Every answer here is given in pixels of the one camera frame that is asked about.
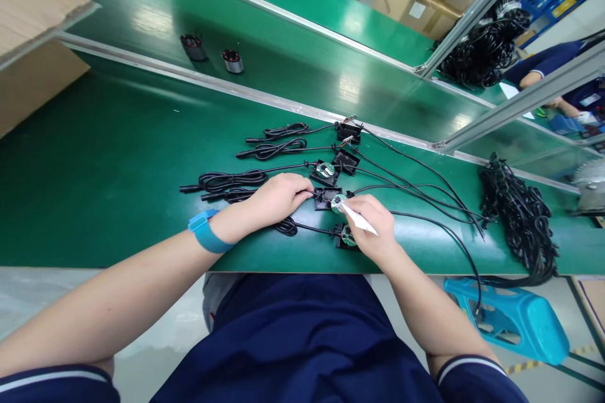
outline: shirt sleeve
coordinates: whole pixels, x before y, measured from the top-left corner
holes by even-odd
[[[0,379],[2,403],[119,403],[111,377],[89,365],[38,368]]]
[[[551,72],[556,71],[564,64],[573,60],[577,55],[576,47],[573,43],[570,43],[570,45],[560,45],[556,49],[548,49],[550,51],[548,52],[549,55],[529,71],[537,72],[542,77],[546,77]]]
[[[458,356],[437,375],[445,403],[529,403],[496,362],[481,356]]]

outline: yellow hazard tape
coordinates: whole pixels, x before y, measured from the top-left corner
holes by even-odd
[[[577,355],[582,355],[586,353],[595,353],[597,351],[597,347],[595,345],[584,346],[583,348],[572,349],[570,353],[575,353]],[[531,370],[532,368],[536,368],[542,365],[546,365],[544,362],[540,361],[529,361],[524,362],[517,365],[511,365],[508,368],[505,368],[507,375],[512,375],[513,373],[523,372],[524,370]]]

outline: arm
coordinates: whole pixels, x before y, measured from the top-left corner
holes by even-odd
[[[346,204],[378,232],[376,236],[357,228],[347,216],[357,245],[391,282],[405,322],[427,354],[431,375],[436,377],[448,360],[460,355],[484,356],[498,362],[462,310],[397,244],[393,215],[371,195],[351,198]]]
[[[519,87],[523,90],[531,87],[533,84],[540,82],[542,80],[542,74],[539,72],[530,72],[528,75],[523,77]],[[575,118],[580,115],[580,111],[576,109],[576,107],[572,106],[569,102],[565,101],[561,96],[555,98],[554,101],[546,104],[547,107],[558,108],[561,110],[565,116],[569,116],[570,118]]]
[[[212,217],[224,242],[280,222],[313,185],[301,175],[271,178],[246,201]],[[101,272],[0,343],[0,378],[45,366],[90,364],[113,372],[112,358],[149,329],[216,261],[183,231]]]

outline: forearm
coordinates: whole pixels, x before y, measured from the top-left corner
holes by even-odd
[[[247,231],[237,205],[210,220],[226,242]],[[0,377],[43,366],[97,363],[149,329],[218,259],[181,232],[112,266],[39,313],[0,344]]]
[[[433,375],[450,358],[480,355],[497,361],[460,308],[401,249],[377,263],[388,277],[413,337],[426,352]]]
[[[580,110],[576,109],[576,107],[572,106],[569,102],[565,101],[563,98],[559,96],[558,102],[556,104],[557,108],[562,111],[565,116],[569,116],[569,118],[575,118],[580,115]]]

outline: person's hand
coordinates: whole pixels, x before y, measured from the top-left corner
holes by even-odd
[[[280,173],[263,184],[249,199],[229,205],[210,219],[216,236],[238,242],[263,227],[284,220],[311,198],[313,184],[295,173]]]
[[[284,220],[313,194],[309,178],[296,173],[280,173],[263,184],[241,204],[246,207],[255,230]]]
[[[377,236],[356,227],[353,220],[345,213],[355,242],[368,258],[381,266],[394,254],[404,253],[403,248],[395,241],[395,218],[380,201],[372,195],[360,195],[349,198],[344,203],[353,211],[360,213],[378,233]]]

